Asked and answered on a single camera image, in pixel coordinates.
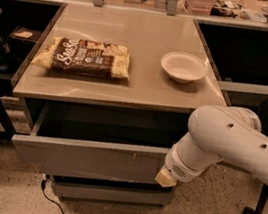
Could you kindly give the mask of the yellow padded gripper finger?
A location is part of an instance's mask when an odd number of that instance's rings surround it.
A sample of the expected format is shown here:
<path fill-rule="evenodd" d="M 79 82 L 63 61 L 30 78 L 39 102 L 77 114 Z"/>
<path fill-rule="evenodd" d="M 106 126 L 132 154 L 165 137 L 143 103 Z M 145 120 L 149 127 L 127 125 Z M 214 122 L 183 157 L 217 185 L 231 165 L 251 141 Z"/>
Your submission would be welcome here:
<path fill-rule="evenodd" d="M 161 185 L 163 188 L 166 187 L 174 187 L 177 184 L 176 179 L 171 174 L 170 171 L 165 167 L 165 165 L 162 166 L 161 170 L 157 173 L 157 176 L 155 177 L 156 182 Z"/>

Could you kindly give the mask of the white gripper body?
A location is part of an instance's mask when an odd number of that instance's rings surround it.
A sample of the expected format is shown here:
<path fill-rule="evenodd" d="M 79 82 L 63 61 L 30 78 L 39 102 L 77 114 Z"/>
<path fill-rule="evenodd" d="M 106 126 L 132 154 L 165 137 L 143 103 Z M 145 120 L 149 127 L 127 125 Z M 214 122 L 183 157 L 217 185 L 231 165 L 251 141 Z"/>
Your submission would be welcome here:
<path fill-rule="evenodd" d="M 203 152 L 185 148 L 179 152 L 177 151 L 177 146 L 177 144 L 173 145 L 168 151 L 165 157 L 165 168 L 176 181 L 190 182 L 204 171 L 203 169 L 196 170 L 189 166 L 189 163 L 198 163 L 203 158 Z"/>

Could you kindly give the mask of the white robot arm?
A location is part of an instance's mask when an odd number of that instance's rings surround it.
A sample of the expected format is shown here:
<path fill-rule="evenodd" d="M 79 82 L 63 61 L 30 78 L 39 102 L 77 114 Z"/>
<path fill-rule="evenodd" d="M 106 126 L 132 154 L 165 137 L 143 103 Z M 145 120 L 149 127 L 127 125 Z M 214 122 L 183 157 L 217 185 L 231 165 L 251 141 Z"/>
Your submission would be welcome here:
<path fill-rule="evenodd" d="M 188 132 L 168 151 L 155 177 L 165 187 L 190 182 L 221 161 L 235 164 L 268 185 L 268 136 L 252 110 L 205 105 L 187 121 Z"/>

